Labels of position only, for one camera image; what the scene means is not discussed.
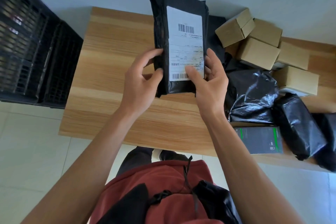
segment wood grain surface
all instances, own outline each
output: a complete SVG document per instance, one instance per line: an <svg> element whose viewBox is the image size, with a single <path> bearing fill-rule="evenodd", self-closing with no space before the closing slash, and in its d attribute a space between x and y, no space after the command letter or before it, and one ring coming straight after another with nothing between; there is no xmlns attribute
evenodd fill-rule
<svg viewBox="0 0 336 224"><path fill-rule="evenodd" d="M138 54L153 47L152 16L93 8L59 134L93 139L120 104L124 73ZM227 50L234 55L237 44ZM311 51L309 70L321 75L320 85L318 96L304 101L314 111L336 111L336 56L335 49L330 50ZM153 71L150 65L144 72ZM192 93L154 99L124 143L216 156ZM254 158L262 163L323 170L311 159L296 160L286 145L284 152Z"/></svg>

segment barcode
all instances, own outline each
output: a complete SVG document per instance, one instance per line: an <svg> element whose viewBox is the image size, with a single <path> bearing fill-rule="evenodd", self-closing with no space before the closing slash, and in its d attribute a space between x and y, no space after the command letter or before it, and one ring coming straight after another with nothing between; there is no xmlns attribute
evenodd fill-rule
<svg viewBox="0 0 336 224"><path fill-rule="evenodd" d="M189 78L187 74L173 74L173 79L186 79Z"/></svg>
<svg viewBox="0 0 336 224"><path fill-rule="evenodd" d="M187 25L184 25L184 24L178 24L178 30L182 31L182 32L187 32L187 33L194 34L194 27L187 26Z"/></svg>

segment cardboard box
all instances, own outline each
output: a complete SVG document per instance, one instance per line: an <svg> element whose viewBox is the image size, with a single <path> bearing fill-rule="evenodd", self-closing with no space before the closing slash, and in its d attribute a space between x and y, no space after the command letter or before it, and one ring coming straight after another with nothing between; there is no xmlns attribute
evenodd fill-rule
<svg viewBox="0 0 336 224"><path fill-rule="evenodd" d="M245 39L254 29L254 21L247 8L237 16L229 19L216 29L216 35L223 47L229 46Z"/></svg>
<svg viewBox="0 0 336 224"><path fill-rule="evenodd" d="M307 70L309 63L309 51L295 45L280 42L280 53L272 70L284 68L286 65Z"/></svg>
<svg viewBox="0 0 336 224"><path fill-rule="evenodd" d="M290 92L300 97L317 95L318 74L288 66L274 71L272 76L278 82L279 93Z"/></svg>
<svg viewBox="0 0 336 224"><path fill-rule="evenodd" d="M250 154L283 153L278 127L236 127L234 130Z"/></svg>
<svg viewBox="0 0 336 224"><path fill-rule="evenodd" d="M263 21L254 18L255 28L250 33L249 37L257 39L274 47L279 46L282 29L276 27L271 22Z"/></svg>
<svg viewBox="0 0 336 224"><path fill-rule="evenodd" d="M274 46L249 38L239 48L236 58L252 67L271 70L279 52Z"/></svg>

